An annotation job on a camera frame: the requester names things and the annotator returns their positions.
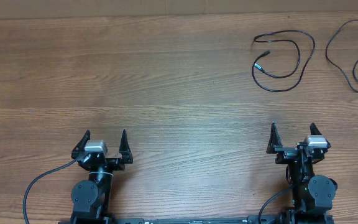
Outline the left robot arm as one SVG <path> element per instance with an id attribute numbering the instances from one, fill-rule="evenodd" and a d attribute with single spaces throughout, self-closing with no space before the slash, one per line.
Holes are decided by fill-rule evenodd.
<path id="1" fill-rule="evenodd" d="M 71 191 L 73 212 L 70 223 L 116 223 L 109 212 L 113 172 L 125 169 L 133 163 L 133 155 L 127 140 L 127 132 L 122 132 L 119 146 L 120 157 L 107 157 L 108 149 L 103 140 L 91 140 L 90 131 L 71 152 L 71 158 L 88 171 L 88 178 L 78 182 Z"/>

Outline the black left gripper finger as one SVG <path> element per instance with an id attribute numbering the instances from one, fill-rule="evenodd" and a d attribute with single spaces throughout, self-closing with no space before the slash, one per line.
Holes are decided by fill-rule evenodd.
<path id="1" fill-rule="evenodd" d="M 90 140 L 91 132 L 87 130 L 79 143 L 71 151 L 71 158 L 76 159 L 85 150 L 86 143 Z"/>
<path id="2" fill-rule="evenodd" d="M 133 163 L 133 155 L 129 147 L 127 132 L 124 129 L 121 136 L 121 143 L 119 146 L 119 153 L 121 154 L 121 159 L 124 164 Z"/>

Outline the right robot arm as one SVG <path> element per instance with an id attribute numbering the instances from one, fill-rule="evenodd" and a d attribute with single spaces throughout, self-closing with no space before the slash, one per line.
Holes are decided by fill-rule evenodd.
<path id="1" fill-rule="evenodd" d="M 337 183 L 316 175 L 313 166 L 325 158 L 331 147 L 314 123 L 310 134 L 296 147 L 284 147 L 276 123 L 272 123 L 268 154 L 275 154 L 276 164 L 286 165 L 286 179 L 293 195 L 294 208 L 285 218 L 290 223 L 327 223 L 326 212 L 332 209 Z"/>

